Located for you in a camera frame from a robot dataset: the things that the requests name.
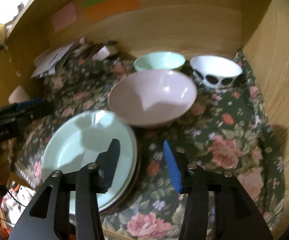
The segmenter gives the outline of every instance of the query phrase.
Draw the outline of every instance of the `orange sticky note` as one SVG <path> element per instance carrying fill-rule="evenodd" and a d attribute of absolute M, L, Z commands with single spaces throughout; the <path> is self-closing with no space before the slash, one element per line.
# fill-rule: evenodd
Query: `orange sticky note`
<path fill-rule="evenodd" d="M 85 9 L 84 16 L 87 21 L 96 22 L 111 15 L 139 9 L 139 0 L 107 0 Z"/>

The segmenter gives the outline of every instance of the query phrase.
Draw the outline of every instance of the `bowl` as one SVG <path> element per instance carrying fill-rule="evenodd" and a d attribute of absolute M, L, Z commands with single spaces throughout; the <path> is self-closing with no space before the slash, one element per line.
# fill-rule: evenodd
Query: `bowl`
<path fill-rule="evenodd" d="M 243 72 L 234 61 L 219 57 L 203 55 L 190 61 L 195 78 L 207 87 L 228 88 Z"/>
<path fill-rule="evenodd" d="M 149 69 L 168 69 L 180 71 L 186 58 L 176 52 L 159 51 L 143 55 L 134 62 L 136 71 L 144 71 Z"/>
<path fill-rule="evenodd" d="M 118 83 L 108 107 L 130 125 L 154 128 L 182 116 L 196 96 L 196 85 L 185 74 L 154 69 L 133 73 Z"/>

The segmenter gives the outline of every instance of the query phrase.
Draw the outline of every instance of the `mint green bowl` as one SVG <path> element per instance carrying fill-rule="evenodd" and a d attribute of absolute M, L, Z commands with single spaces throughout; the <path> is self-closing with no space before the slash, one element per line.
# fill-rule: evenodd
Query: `mint green bowl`
<path fill-rule="evenodd" d="M 170 69 L 180 71 L 186 58 L 176 52 L 158 51 L 143 55 L 133 63 L 138 72 L 150 69 Z"/>

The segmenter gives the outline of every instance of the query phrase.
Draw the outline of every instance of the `floral tablecloth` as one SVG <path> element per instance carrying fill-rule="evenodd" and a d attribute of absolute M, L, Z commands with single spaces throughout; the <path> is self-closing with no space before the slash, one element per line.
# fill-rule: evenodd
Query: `floral tablecloth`
<path fill-rule="evenodd" d="M 234 88 L 198 87 L 191 109 L 168 127 L 136 129 L 142 164 L 135 187 L 126 200 L 101 221 L 108 239 L 177 239 L 186 208 L 186 195 L 172 187 L 163 141 L 169 140 L 208 171 L 231 170 L 273 229 L 283 208 L 284 177 L 280 146 L 264 115 L 263 100 L 242 51 L 236 61 L 244 70 Z M 18 144 L 17 173 L 33 187 L 41 183 L 41 160 L 54 132 L 70 117 L 87 110 L 107 109 L 112 88 L 133 72 L 131 61 L 94 62 L 70 59 L 45 81 L 46 99 L 53 101 L 53 115 L 33 122 Z M 186 63 L 182 70 L 193 80 Z M 210 194 L 207 239 L 214 230 L 215 208 Z"/>

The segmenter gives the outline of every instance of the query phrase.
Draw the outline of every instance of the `stack of plates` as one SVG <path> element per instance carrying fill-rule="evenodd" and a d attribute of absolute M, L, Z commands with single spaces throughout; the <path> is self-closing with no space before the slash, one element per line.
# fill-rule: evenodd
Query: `stack of plates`
<path fill-rule="evenodd" d="M 111 140 L 120 141 L 117 169 L 106 194 L 97 194 L 99 211 L 116 203 L 126 191 L 137 165 L 136 139 L 131 128 L 109 111 L 84 112 L 64 123 L 49 141 L 42 162 L 45 181 L 54 170 L 78 171 L 107 151 Z M 75 192 L 70 195 L 70 214 L 75 214 Z"/>

